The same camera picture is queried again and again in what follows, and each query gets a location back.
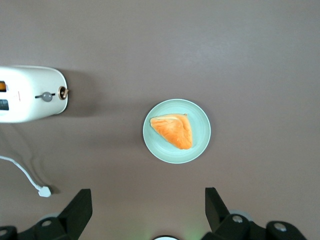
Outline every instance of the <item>light green plate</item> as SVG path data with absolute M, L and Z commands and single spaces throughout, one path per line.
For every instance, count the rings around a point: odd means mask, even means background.
M 166 114 L 187 114 L 192 129 L 192 147 L 178 149 L 160 136 L 150 119 Z M 170 99 L 156 105 L 146 116 L 143 139 L 150 152 L 158 159 L 171 164 L 184 164 L 199 157 L 207 148 L 211 127 L 206 113 L 196 104 L 184 99 Z

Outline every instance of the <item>power cord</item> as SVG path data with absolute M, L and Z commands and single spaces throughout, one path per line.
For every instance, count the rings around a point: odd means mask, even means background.
M 15 160 L 13 160 L 10 157 L 1 156 L 1 155 L 0 155 L 0 159 L 5 160 L 5 161 L 9 161 L 9 162 L 13 163 L 14 165 L 16 165 L 26 175 L 26 177 L 28 178 L 30 183 L 34 186 L 34 188 L 38 190 L 38 194 L 40 197 L 48 198 L 51 196 L 52 193 L 51 193 L 49 187 L 39 186 L 38 184 L 36 184 L 35 181 L 29 175 L 29 173 L 18 162 L 16 162 Z

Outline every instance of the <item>plate rim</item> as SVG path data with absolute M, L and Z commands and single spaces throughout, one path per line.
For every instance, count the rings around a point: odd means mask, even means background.
M 150 113 L 156 109 L 159 105 L 163 105 L 167 102 L 171 102 L 171 101 L 182 101 L 182 102 L 188 102 L 192 105 L 194 105 L 195 107 L 197 107 L 198 109 L 200 109 L 200 111 L 203 113 L 203 115 L 205 116 L 205 119 L 208 123 L 208 127 L 209 127 L 209 135 L 208 135 L 208 141 L 206 143 L 206 145 L 204 146 L 203 150 L 197 155 L 195 156 L 194 158 L 192 159 L 189 159 L 187 161 L 183 161 L 183 162 L 172 162 L 172 161 L 168 161 L 168 160 L 165 160 L 165 159 L 162 159 L 158 156 L 156 156 L 149 148 L 148 144 L 147 144 L 147 141 L 146 141 L 146 137 L 145 137 L 145 129 L 146 129 L 146 126 L 147 126 L 147 119 L 150 115 Z M 169 163 L 169 164 L 185 164 L 185 163 L 189 163 L 195 159 L 197 159 L 201 154 L 204 153 L 204 151 L 207 149 L 209 143 L 210 143 L 210 140 L 211 140 L 211 124 L 210 124 L 210 120 L 207 116 L 207 114 L 205 113 L 205 111 L 200 107 L 198 106 L 197 104 L 195 104 L 194 102 L 190 101 L 190 100 L 187 100 L 187 99 L 183 99 L 183 98 L 172 98 L 172 99 L 167 99 L 167 100 L 164 100 L 164 101 L 161 101 L 159 102 L 158 104 L 156 104 L 153 108 L 151 108 L 151 110 L 147 113 L 145 119 L 144 119 L 144 122 L 143 122 L 143 127 L 142 127 L 142 135 L 143 135 L 143 140 L 144 140 L 144 144 L 146 145 L 146 147 L 148 148 L 149 152 L 152 153 L 152 155 L 154 155 L 157 159 L 160 159 L 161 161 L 163 162 L 166 162 L 166 163 Z

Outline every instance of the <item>gray table surface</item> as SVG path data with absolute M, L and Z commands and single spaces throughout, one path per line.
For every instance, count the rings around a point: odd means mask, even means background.
M 90 188 L 81 240 L 198 240 L 215 187 L 258 225 L 318 239 L 319 12 L 318 0 L 1 0 L 0 65 L 58 69 L 70 94 L 60 115 L 0 124 L 0 154 L 56 193 L 39 197 L 0 161 L 0 226 L 23 231 Z M 185 164 L 154 157 L 142 135 L 152 107 L 176 98 L 212 127 Z

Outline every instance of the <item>screw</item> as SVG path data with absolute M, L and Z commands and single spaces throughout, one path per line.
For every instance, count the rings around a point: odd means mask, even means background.
M 277 230 L 279 230 L 279 231 L 281 231 L 281 232 L 287 231 L 286 226 L 283 225 L 283 224 L 280 223 L 280 222 L 276 222 L 273 226 L 275 227 L 275 229 L 277 229 Z
M 6 230 L 6 229 L 0 230 L 0 237 L 6 235 L 7 232 L 8 232 L 8 230 Z
M 241 223 L 243 222 L 242 217 L 240 217 L 240 216 L 238 216 L 238 215 L 234 215 L 234 216 L 232 217 L 232 220 L 233 220 L 234 222 L 238 223 L 238 224 L 241 224 Z
M 44 222 L 41 224 L 41 226 L 42 226 L 42 227 L 47 227 L 47 226 L 49 226 L 51 223 L 52 223 L 51 220 L 47 220 L 47 221 L 44 221 Z

